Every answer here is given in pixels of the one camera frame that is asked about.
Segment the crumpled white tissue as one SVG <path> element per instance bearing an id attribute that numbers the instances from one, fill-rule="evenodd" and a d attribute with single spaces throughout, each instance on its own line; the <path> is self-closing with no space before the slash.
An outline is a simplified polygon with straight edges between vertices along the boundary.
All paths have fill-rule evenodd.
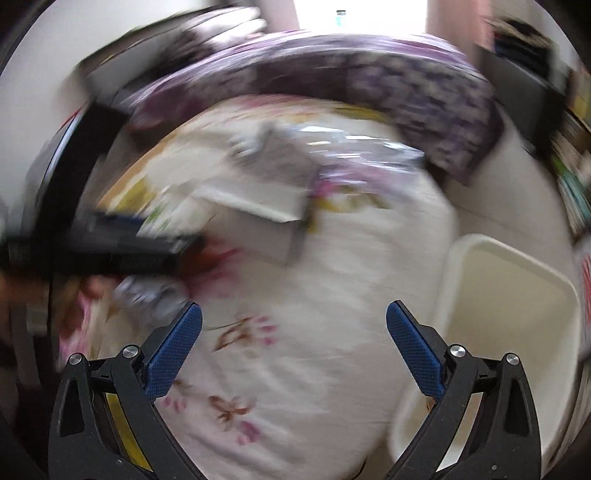
<path id="1" fill-rule="evenodd" d="M 113 300 L 137 325 L 157 328 L 176 318 L 188 293 L 168 277 L 128 276 L 114 289 Z"/>

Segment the clear plastic bag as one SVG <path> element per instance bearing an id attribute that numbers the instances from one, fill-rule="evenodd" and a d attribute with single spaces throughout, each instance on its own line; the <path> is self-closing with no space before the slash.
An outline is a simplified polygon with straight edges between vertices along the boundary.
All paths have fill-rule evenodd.
<path id="1" fill-rule="evenodd" d="M 322 166 L 360 165 L 414 171 L 425 163 L 423 151 L 386 138 L 353 135 L 341 129 L 304 125 L 291 131 L 304 151 Z"/>

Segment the purple patterned quilt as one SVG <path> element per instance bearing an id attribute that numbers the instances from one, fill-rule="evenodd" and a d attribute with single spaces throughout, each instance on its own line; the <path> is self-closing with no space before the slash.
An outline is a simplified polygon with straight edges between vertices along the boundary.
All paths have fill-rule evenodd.
<path id="1" fill-rule="evenodd" d="M 461 183 L 504 131 L 491 83 L 463 52 L 428 34 L 267 34 L 168 74 L 123 105 L 136 130 L 166 134 L 221 101 L 272 94 L 375 110 Z"/>

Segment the stack of books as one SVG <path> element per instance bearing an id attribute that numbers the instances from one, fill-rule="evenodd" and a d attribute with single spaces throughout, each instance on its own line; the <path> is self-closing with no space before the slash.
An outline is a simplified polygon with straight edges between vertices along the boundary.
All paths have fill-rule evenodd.
<path id="1" fill-rule="evenodd" d="M 590 233 L 590 71 L 568 78 L 561 123 L 552 137 L 551 165 L 574 242 Z"/>

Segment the white plastic trash bin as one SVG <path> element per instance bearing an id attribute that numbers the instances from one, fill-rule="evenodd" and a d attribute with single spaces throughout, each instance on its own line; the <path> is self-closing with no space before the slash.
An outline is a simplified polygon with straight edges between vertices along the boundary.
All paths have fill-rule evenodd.
<path id="1" fill-rule="evenodd" d="M 475 357 L 516 354 L 534 398 L 541 436 L 541 476 L 558 449 L 570 416 L 578 372 L 581 310 L 572 282 L 555 269 L 499 240 L 469 234 L 452 246 L 433 327 L 447 344 Z M 455 463 L 468 439 L 481 397 L 474 395 L 442 464 Z M 434 406 L 419 389 L 394 417 L 391 448 L 398 460 Z"/>

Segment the blue-edged white printed box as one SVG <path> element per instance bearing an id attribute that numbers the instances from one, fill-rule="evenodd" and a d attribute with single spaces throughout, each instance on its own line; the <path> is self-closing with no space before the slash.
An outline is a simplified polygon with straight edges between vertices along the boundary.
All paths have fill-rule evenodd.
<path id="1" fill-rule="evenodd" d="M 290 131 L 270 124 L 231 137 L 229 158 L 247 175 L 296 188 L 311 189 L 321 169 Z"/>

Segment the white cardboard box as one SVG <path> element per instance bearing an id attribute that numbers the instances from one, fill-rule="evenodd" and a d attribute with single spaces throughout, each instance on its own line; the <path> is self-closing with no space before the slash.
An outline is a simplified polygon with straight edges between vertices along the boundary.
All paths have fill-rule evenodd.
<path id="1" fill-rule="evenodd" d="M 301 256 L 311 214 L 311 190 L 283 183 L 216 177 L 197 189 L 213 207 L 208 224 L 230 245 L 288 265 Z"/>

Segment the floral bed blanket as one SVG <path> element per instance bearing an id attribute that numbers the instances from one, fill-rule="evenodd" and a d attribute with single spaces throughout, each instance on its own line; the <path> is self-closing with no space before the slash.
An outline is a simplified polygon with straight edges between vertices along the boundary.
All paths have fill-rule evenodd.
<path id="1" fill-rule="evenodd" d="M 204 330 L 155 403 L 211 479 L 342 479 L 384 438 L 408 370 L 385 312 L 433 310 L 456 214 L 426 172 L 391 196 L 322 182 L 300 258 L 270 262 L 208 226 L 214 266 L 182 289 Z"/>

